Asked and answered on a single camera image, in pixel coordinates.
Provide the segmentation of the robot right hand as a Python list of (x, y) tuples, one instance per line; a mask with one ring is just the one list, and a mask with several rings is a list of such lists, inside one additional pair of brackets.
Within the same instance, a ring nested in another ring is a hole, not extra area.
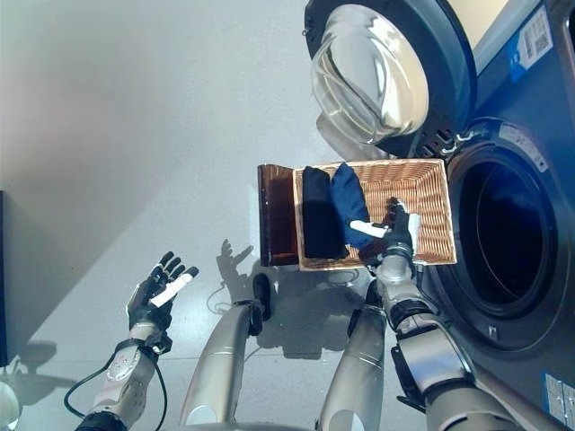
[(400, 246), (412, 256), (417, 249), (421, 216), (410, 213), (399, 198), (389, 198), (383, 222), (367, 222), (359, 219), (348, 220), (348, 228), (362, 237), (358, 247), (360, 253), (376, 253)]

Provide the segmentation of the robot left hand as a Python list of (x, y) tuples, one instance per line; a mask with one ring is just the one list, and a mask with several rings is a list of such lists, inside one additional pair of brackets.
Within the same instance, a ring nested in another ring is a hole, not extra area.
[(126, 312), (129, 328), (151, 322), (159, 330), (167, 330), (172, 322), (175, 297), (198, 274), (197, 267), (187, 268), (172, 251), (165, 253), (147, 277), (137, 284), (128, 300)]

